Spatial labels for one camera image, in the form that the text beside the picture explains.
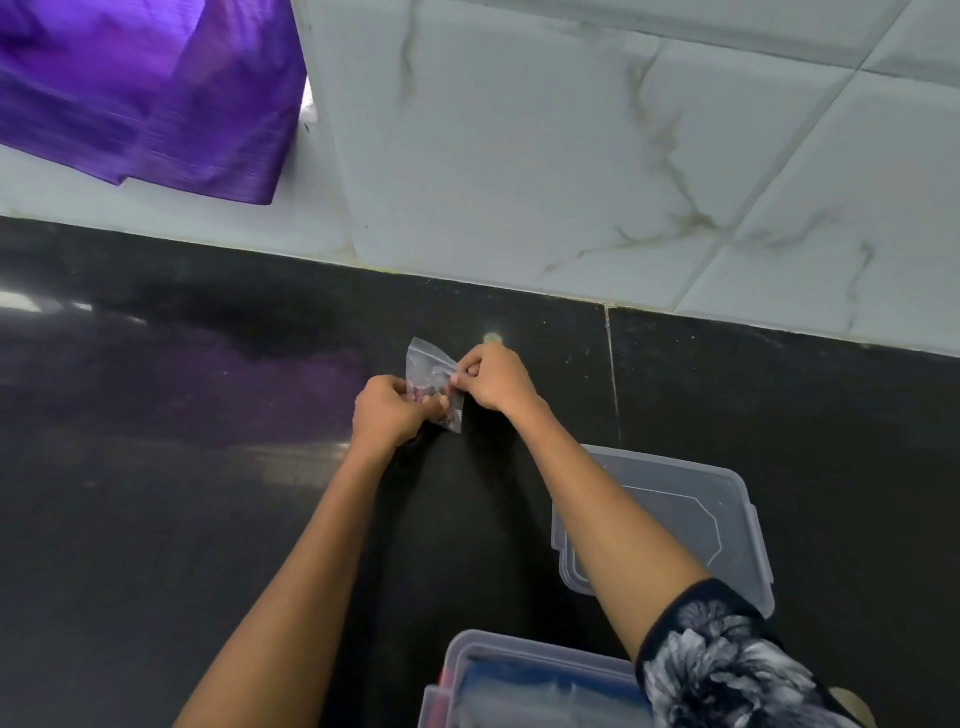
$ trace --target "person's right hand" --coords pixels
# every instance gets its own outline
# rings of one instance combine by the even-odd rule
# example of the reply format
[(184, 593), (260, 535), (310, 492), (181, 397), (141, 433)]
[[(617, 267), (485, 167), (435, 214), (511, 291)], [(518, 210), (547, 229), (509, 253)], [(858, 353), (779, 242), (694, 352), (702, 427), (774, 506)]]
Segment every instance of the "person's right hand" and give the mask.
[(482, 407), (503, 412), (508, 417), (514, 408), (540, 399), (520, 357), (503, 344), (474, 347), (460, 360), (450, 383), (469, 392)]

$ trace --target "sleeve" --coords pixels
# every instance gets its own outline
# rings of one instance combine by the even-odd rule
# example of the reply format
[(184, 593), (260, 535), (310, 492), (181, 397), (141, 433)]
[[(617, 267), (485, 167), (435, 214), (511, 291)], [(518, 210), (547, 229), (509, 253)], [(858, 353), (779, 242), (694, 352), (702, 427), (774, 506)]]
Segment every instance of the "sleeve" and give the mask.
[(636, 661), (658, 728), (858, 728), (766, 620), (722, 581), (690, 587)]

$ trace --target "hand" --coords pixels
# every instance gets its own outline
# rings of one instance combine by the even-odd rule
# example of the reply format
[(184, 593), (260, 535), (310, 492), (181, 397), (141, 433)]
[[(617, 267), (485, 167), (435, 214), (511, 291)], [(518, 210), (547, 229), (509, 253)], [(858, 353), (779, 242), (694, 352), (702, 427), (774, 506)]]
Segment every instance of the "hand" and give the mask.
[(470, 392), (481, 406), (508, 417), (517, 407), (540, 400), (520, 357), (503, 344), (474, 347), (461, 359), (450, 383)]
[(393, 452), (417, 436), (424, 420), (440, 420), (450, 407), (446, 395), (413, 402), (403, 398), (406, 391), (407, 383), (395, 376), (367, 382), (353, 411), (353, 447)]

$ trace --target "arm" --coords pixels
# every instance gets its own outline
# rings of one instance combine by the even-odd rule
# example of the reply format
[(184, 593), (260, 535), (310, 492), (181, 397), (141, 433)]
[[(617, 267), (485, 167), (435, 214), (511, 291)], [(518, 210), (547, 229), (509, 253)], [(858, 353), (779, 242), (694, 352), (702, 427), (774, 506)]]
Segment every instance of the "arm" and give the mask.
[(607, 618), (636, 660), (663, 611), (707, 571), (570, 436), (514, 352), (499, 344), (476, 347), (453, 384), (516, 427)]
[[(597, 598), (636, 663), (657, 725), (857, 728), (810, 671), (783, 652), (756, 608), (708, 580), (570, 437), (515, 353), (496, 344), (477, 347), (453, 384), (503, 412), (533, 453)], [(647, 640), (655, 625), (657, 634)], [(876, 726), (859, 702), (865, 712), (858, 718)]]
[(176, 728), (314, 728), (320, 719), (376, 488), (396, 447), (446, 398), (404, 401), (376, 376), (357, 398), (353, 438), (317, 511), (270, 586), (221, 650)]

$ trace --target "forearm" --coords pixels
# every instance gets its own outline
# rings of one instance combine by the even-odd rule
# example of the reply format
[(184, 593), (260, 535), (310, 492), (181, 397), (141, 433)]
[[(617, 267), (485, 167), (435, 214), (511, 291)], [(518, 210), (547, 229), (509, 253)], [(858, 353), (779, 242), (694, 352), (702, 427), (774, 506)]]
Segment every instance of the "forearm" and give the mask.
[(542, 400), (506, 412), (533, 454), (590, 583), (632, 659), (663, 610), (708, 576)]
[(391, 455), (351, 448), (287, 561), (184, 707), (179, 728), (317, 724)]

